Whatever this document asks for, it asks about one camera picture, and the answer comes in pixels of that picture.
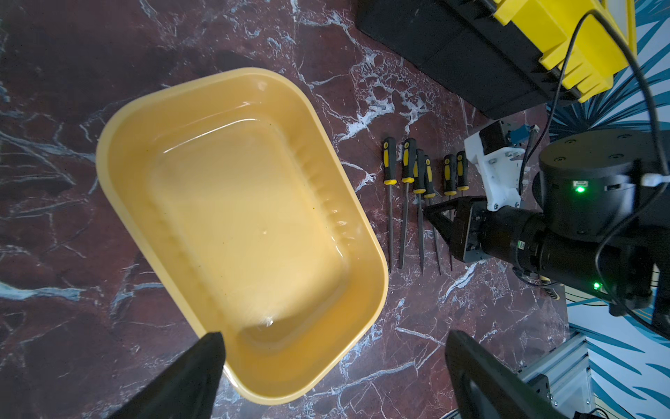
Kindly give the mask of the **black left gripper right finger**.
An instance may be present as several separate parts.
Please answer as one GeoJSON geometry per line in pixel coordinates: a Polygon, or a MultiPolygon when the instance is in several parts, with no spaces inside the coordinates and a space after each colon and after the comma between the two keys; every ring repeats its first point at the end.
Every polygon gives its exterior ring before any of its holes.
{"type": "Polygon", "coordinates": [[[462,418],[563,417],[467,333],[448,333],[445,358],[462,418]]]}

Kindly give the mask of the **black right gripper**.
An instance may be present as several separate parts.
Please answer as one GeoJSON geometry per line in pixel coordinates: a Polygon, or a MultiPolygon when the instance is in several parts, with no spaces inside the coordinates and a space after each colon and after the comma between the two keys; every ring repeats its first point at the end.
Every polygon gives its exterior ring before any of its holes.
{"type": "Polygon", "coordinates": [[[489,211],[487,204],[485,197],[457,197],[429,204],[424,214],[457,260],[497,258],[521,272],[538,272],[547,232],[544,215],[511,206],[489,211]],[[452,221],[441,214],[445,211],[455,211],[452,221]]]}

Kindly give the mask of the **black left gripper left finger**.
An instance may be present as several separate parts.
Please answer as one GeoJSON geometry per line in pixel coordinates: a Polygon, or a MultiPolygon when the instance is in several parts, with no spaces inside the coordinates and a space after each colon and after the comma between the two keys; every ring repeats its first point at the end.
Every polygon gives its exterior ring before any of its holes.
{"type": "Polygon", "coordinates": [[[207,333],[113,418],[210,418],[226,350],[223,335],[207,333]]]}

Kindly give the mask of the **black screwdriver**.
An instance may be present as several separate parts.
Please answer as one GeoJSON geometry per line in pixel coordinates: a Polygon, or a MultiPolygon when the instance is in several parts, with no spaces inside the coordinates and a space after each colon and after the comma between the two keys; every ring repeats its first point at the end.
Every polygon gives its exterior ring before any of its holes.
{"type": "Polygon", "coordinates": [[[407,233],[408,233],[408,211],[409,211],[409,185],[415,181],[414,167],[416,160],[416,139],[408,138],[403,143],[401,182],[403,184],[403,203],[401,219],[401,248],[400,264],[402,270],[405,265],[407,233]]]}

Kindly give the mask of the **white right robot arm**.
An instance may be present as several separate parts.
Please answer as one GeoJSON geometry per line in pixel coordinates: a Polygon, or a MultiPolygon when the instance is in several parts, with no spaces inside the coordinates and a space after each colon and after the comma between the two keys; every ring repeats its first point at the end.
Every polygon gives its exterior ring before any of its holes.
{"type": "Polygon", "coordinates": [[[487,197],[433,204],[425,218],[464,263],[497,258],[523,282],[555,283],[637,315],[669,335],[669,186],[651,134],[598,130],[554,141],[539,155],[537,209],[487,197]]]}

